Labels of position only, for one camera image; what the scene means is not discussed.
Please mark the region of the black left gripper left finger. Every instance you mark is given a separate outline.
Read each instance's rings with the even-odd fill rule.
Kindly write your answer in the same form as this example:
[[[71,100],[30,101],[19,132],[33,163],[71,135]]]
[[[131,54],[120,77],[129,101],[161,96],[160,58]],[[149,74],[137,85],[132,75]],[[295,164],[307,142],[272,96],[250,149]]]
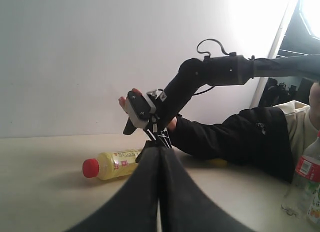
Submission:
[[[68,231],[157,231],[160,152],[147,148],[112,198]]]

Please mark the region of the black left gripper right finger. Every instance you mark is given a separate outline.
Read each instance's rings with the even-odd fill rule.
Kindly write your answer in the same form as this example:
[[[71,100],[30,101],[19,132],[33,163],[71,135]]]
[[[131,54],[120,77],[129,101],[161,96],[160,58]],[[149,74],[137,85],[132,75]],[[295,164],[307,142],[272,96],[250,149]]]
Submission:
[[[159,154],[162,231],[252,231],[203,193],[172,149]]]

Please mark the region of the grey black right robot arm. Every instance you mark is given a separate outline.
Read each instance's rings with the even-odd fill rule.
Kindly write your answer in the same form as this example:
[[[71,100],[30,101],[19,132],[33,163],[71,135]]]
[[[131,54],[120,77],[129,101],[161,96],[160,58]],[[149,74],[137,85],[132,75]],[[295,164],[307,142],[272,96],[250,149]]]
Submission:
[[[125,101],[128,120],[123,134],[131,135],[142,129],[156,144],[170,148],[166,126],[203,85],[211,87],[244,85],[255,77],[298,76],[312,80],[320,78],[319,55],[286,58],[245,58],[228,55],[204,60],[184,61],[176,76],[162,89],[145,94],[129,91]]]

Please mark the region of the black jacket sleeve forearm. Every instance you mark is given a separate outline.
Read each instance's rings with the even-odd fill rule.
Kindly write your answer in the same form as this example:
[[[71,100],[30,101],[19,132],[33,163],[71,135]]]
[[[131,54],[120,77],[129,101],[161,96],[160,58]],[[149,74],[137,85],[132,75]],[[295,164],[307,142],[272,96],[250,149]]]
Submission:
[[[174,147],[197,159],[223,159],[256,167],[286,182],[293,180],[287,121],[279,108],[245,109],[213,125],[178,116],[168,133]]]

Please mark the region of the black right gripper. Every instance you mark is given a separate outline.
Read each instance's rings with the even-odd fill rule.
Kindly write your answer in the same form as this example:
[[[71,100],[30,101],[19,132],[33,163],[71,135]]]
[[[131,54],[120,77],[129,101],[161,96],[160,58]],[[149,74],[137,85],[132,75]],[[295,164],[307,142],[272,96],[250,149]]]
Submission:
[[[198,88],[190,84],[167,85],[163,90],[155,89],[146,93],[145,97],[150,99],[153,107],[148,125],[144,130],[157,146],[172,147],[167,125],[188,103]],[[122,133],[132,135],[136,129],[128,118]]]

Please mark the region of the person's open bare hand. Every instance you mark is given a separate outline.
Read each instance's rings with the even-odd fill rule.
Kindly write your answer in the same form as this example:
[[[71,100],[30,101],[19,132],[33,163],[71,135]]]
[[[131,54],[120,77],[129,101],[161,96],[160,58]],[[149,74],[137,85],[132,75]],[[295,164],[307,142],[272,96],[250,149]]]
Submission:
[[[136,89],[136,88],[132,88],[132,91],[135,92],[135,93],[138,93],[139,95],[141,95],[141,91]],[[127,113],[127,109],[126,109],[126,101],[127,101],[127,97],[123,97],[121,96],[119,99],[118,99],[118,103],[119,105],[122,107],[122,109]],[[171,122],[167,125],[167,129],[169,131],[174,131],[176,126],[177,126],[177,122],[178,122],[178,119],[177,117],[174,117]]]

